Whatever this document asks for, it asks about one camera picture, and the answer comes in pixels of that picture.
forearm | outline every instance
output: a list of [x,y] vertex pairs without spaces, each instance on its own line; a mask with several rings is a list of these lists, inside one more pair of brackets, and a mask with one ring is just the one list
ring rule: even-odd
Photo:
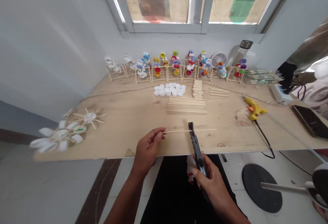
[[144,179],[131,171],[104,224],[134,223]]
[[243,215],[232,199],[224,208],[221,208],[217,214],[225,221],[225,223],[250,224],[249,220]]

stand base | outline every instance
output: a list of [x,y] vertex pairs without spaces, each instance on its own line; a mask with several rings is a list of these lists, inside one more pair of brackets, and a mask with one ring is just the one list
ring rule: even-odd
[[269,213],[277,213],[283,205],[280,192],[263,189],[261,182],[277,184],[272,175],[257,164],[247,164],[242,171],[242,179],[246,192],[253,202]]

black pants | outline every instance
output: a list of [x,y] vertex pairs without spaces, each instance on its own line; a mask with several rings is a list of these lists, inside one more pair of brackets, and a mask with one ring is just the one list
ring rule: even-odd
[[[218,155],[208,155],[219,168],[225,186],[236,203]],[[148,223],[223,223],[209,205],[196,182],[187,177],[187,156],[164,157],[141,224]]]

yellow glue gun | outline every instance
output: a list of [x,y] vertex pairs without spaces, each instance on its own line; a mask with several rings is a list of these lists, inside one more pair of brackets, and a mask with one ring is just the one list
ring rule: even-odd
[[242,96],[251,107],[248,107],[250,111],[253,113],[248,117],[251,121],[257,120],[259,118],[260,114],[265,114],[267,112],[266,109],[262,108],[259,104],[254,102],[252,99],[249,97]]

wooden table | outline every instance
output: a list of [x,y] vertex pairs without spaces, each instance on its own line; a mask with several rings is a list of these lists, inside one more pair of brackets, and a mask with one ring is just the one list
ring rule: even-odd
[[[185,84],[187,86],[185,96],[191,97],[193,81],[184,80],[182,82],[189,82]],[[78,113],[84,114],[84,108],[96,104],[91,111],[102,108],[101,113],[108,114],[108,116],[101,117],[105,124],[99,123],[99,128],[96,130],[89,126],[87,132],[82,134],[85,137],[84,141],[67,151],[54,150],[45,154],[36,152],[34,158],[37,161],[63,161],[131,157],[134,156],[138,140],[151,129],[166,127],[167,131],[187,130],[190,121],[194,122],[194,129],[217,128],[213,131],[196,132],[200,148],[204,153],[268,151],[268,146],[254,122],[248,119],[250,111],[240,94],[230,92],[230,97],[209,95],[211,86],[205,84],[206,82],[244,92],[249,96],[272,103],[273,105],[258,102],[270,114],[303,138],[310,147],[314,149],[328,148],[328,141],[310,136],[293,113],[292,104],[305,106],[300,100],[295,99],[292,104],[285,106],[275,101],[267,85],[257,89],[244,83],[213,79],[212,82],[204,81],[203,84],[208,111],[206,115],[167,115],[168,97],[155,96],[153,87],[86,99],[78,106]],[[111,82],[107,76],[94,88],[91,95],[155,86],[162,83],[167,82],[163,80],[155,83],[135,84],[133,76]],[[321,116],[320,118],[328,125],[326,119]],[[266,115],[260,115],[258,122],[274,150],[305,149],[297,139]],[[188,132],[167,134],[158,150],[159,156],[190,155],[192,153],[193,148]]]

